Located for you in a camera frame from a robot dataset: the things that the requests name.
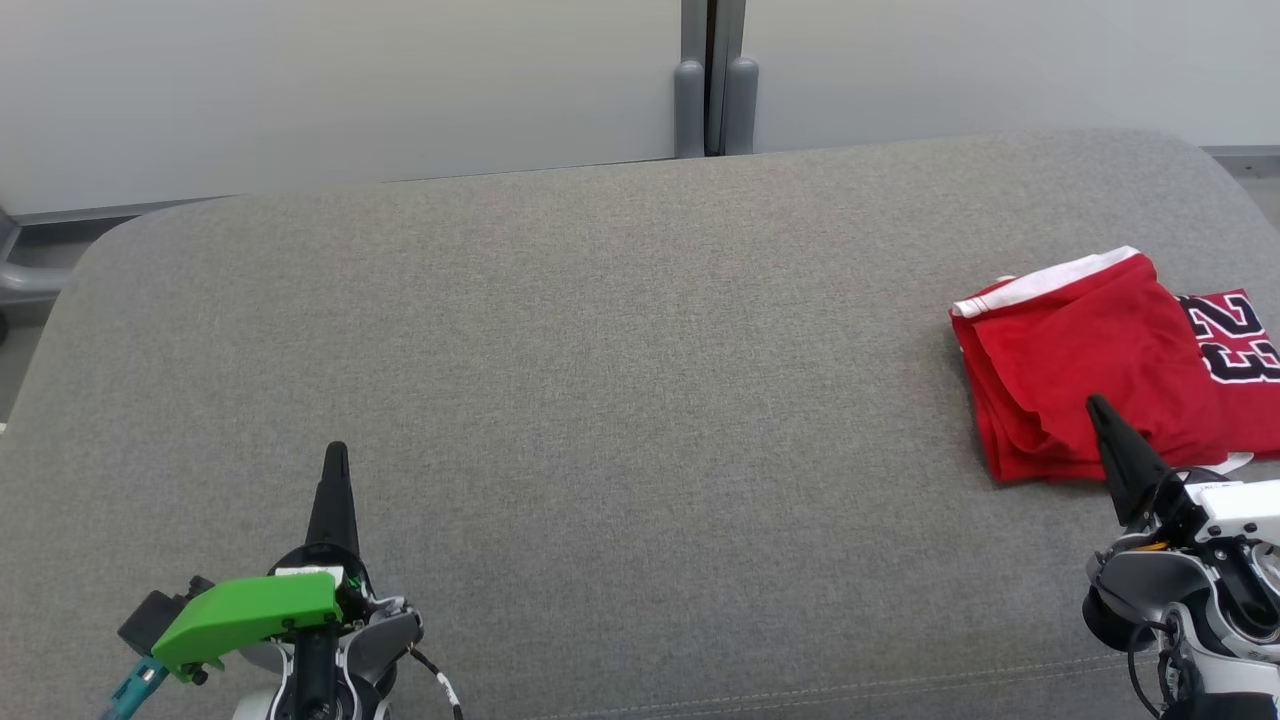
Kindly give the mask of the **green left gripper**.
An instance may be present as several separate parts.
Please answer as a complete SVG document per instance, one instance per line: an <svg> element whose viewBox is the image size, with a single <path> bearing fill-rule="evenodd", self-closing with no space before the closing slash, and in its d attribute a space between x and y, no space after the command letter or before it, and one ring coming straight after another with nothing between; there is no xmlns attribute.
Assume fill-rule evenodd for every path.
<svg viewBox="0 0 1280 720"><path fill-rule="evenodd" d="M183 682L196 667L301 632L365 621L374 588L360 556L358 525L344 442L325 448L305 543L270 573L220 582L189 600L152 643L151 657Z"/></svg>

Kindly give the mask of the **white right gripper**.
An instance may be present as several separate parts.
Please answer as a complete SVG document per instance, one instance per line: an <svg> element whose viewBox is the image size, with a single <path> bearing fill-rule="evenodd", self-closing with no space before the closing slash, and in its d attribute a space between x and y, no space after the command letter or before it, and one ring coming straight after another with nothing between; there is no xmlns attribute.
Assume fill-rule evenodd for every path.
<svg viewBox="0 0 1280 720"><path fill-rule="evenodd" d="M1130 532L1132 547L1280 544L1280 479L1172 470L1105 396L1089 396L1085 410L1117 523L1138 527Z"/></svg>

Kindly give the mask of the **red basketball shorts white trim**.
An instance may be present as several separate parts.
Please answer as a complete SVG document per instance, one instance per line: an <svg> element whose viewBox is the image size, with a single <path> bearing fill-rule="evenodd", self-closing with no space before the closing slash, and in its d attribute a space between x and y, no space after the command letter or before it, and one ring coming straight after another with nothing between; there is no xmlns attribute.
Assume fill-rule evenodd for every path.
<svg viewBox="0 0 1280 720"><path fill-rule="evenodd" d="M1001 484L1101 480L1094 395L1170 465L1230 471L1256 459L1228 424L1181 305L1133 247L1005 277L948 318Z"/></svg>

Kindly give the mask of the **red basketball jersey number 23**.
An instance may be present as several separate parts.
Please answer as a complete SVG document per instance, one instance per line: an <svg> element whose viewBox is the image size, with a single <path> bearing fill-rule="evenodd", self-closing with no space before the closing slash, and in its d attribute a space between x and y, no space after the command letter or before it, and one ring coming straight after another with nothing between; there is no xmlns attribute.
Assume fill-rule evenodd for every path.
<svg viewBox="0 0 1280 720"><path fill-rule="evenodd" d="M1245 290L1179 295L1217 391L1228 450L1280 457L1280 347Z"/></svg>

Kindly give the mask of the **grey double partition post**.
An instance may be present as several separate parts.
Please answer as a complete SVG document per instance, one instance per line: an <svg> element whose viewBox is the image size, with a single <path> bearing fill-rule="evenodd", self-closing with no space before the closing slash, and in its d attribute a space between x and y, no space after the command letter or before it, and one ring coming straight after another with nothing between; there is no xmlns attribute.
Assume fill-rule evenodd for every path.
<svg viewBox="0 0 1280 720"><path fill-rule="evenodd" d="M744 54L748 0L681 0L675 156L755 150L759 63Z"/></svg>

